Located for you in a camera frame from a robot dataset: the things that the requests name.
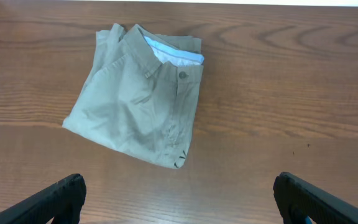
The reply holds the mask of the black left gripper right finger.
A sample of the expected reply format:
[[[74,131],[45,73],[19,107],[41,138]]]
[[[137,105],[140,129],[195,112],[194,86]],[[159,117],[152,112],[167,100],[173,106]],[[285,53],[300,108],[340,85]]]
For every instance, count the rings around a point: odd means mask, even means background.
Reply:
[[[275,178],[273,196],[284,224],[358,224],[358,208],[289,172]]]

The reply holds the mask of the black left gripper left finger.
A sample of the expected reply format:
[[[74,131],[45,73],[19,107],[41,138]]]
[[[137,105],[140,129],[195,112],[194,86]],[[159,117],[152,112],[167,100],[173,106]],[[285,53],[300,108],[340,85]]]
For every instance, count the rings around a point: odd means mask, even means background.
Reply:
[[[71,174],[0,212],[0,223],[79,223],[85,198],[86,184],[83,176]]]

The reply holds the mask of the khaki green shorts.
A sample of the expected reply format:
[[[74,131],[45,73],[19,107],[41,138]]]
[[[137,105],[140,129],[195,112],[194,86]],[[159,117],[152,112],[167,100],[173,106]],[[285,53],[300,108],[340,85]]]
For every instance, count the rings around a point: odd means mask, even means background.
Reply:
[[[92,69],[62,126],[137,159],[179,169],[190,148],[201,39],[114,24],[96,33]]]

